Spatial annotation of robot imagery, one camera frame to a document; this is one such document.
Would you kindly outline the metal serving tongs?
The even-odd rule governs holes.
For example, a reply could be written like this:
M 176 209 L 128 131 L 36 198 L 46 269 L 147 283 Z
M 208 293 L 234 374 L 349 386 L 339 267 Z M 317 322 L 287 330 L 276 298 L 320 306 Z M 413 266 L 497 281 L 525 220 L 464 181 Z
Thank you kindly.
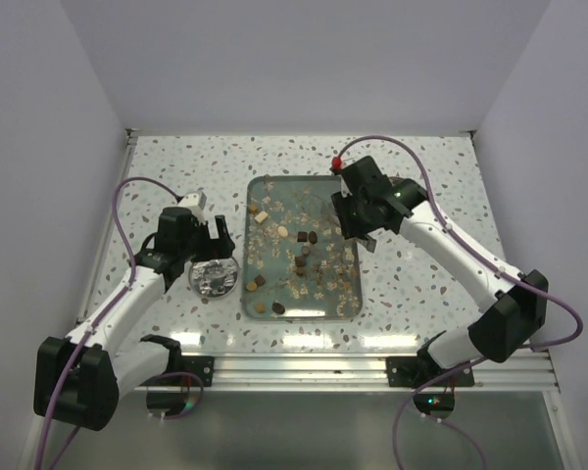
M 330 222 L 338 228 L 341 228 L 341 223 L 334 210 L 333 205 L 322 203 L 320 206 L 320 213 L 328 222 Z M 376 240 L 371 236 L 366 235 L 364 238 L 354 237 L 353 240 L 356 241 L 359 245 L 361 245 L 364 249 L 366 249 L 369 253 L 375 252 Z

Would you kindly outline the round tin container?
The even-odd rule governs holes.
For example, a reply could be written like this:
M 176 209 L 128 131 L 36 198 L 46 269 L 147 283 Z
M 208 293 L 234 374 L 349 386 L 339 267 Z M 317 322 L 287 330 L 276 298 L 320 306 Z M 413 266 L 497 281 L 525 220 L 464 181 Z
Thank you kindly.
M 411 181 L 410 178 L 402 178 L 402 177 L 395 177 L 395 176 L 390 177 L 389 180 L 393 186 L 404 184 L 404 183 Z

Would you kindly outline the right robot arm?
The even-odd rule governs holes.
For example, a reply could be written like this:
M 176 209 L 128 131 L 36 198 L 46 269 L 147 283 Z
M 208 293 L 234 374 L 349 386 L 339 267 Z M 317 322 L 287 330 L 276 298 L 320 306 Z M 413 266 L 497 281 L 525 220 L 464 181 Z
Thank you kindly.
M 482 357 L 503 363 L 544 325 L 546 302 L 536 293 L 547 291 L 545 276 L 537 270 L 521 274 L 469 236 L 457 242 L 452 235 L 462 230 L 434 209 L 417 182 L 392 180 L 370 156 L 352 164 L 335 157 L 330 170 L 341 179 L 331 201 L 345 238 L 362 240 L 372 251 L 371 232 L 384 229 L 402 236 L 459 281 L 481 314 L 419 348 L 413 364 L 400 370 L 410 387 L 439 384 L 453 368 Z

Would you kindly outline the silver embossed tin lid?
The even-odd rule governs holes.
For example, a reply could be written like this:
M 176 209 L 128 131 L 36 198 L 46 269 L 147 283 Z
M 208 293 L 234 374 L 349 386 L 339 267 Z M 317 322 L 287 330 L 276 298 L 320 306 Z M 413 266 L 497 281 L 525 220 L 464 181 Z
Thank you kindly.
M 204 299 L 219 299 L 237 285 L 240 267 L 234 258 L 220 258 L 192 263 L 188 281 L 192 291 Z

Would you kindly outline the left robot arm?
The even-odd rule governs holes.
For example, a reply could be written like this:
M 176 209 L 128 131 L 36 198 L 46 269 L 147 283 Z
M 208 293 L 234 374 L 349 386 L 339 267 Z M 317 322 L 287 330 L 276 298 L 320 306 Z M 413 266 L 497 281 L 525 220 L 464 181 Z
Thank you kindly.
M 163 209 L 103 305 L 64 338 L 49 337 L 36 359 L 33 411 L 76 427 L 100 431 L 120 399 L 150 381 L 173 384 L 186 374 L 179 341 L 148 334 L 131 352 L 119 352 L 138 320 L 184 273 L 189 263 L 228 259 L 235 244 L 226 219 L 208 223 L 181 206 Z

